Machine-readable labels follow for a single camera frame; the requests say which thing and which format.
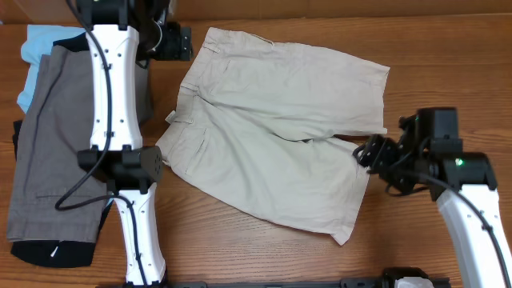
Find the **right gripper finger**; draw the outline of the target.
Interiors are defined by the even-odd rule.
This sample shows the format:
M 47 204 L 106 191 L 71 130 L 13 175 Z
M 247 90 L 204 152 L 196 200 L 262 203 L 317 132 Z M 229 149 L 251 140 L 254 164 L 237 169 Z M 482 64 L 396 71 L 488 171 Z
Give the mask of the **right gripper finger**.
M 357 164 L 363 168 L 367 170 L 372 169 L 372 165 L 375 161 L 374 148 L 372 146 L 362 144 L 353 151 L 352 156 L 356 160 Z
M 384 145 L 385 140 L 386 138 L 382 135 L 373 134 L 354 150 L 354 154 L 377 154 Z

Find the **beige shorts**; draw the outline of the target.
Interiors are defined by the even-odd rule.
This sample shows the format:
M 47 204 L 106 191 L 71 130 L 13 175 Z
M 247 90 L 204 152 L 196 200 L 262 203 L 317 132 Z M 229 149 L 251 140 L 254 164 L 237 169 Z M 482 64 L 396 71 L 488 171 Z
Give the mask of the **beige shorts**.
M 353 136 L 383 134 L 389 68 L 210 28 L 158 140 L 177 176 L 256 218 L 346 243 L 369 175 Z

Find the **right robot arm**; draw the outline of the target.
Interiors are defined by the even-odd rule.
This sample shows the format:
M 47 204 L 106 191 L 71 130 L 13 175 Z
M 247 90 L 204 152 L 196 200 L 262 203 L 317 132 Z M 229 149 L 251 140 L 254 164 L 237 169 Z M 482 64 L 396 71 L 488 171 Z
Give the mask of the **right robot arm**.
M 465 152 L 453 107 L 400 118 L 398 141 L 371 135 L 353 156 L 405 197 L 427 191 L 449 231 L 467 287 L 511 287 L 511 252 L 499 212 L 498 182 L 482 152 Z

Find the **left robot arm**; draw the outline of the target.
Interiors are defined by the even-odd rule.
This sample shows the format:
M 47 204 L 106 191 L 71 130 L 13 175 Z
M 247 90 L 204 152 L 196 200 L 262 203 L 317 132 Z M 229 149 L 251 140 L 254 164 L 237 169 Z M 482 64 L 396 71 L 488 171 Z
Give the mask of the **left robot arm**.
M 77 1 L 70 5 L 86 30 L 94 82 L 90 147 L 78 164 L 107 186 L 118 208 L 126 249 L 125 287 L 168 287 L 158 242 L 155 195 L 162 152 L 144 146 L 135 69 L 151 59 L 189 61 L 191 29 L 168 22 L 168 1 Z

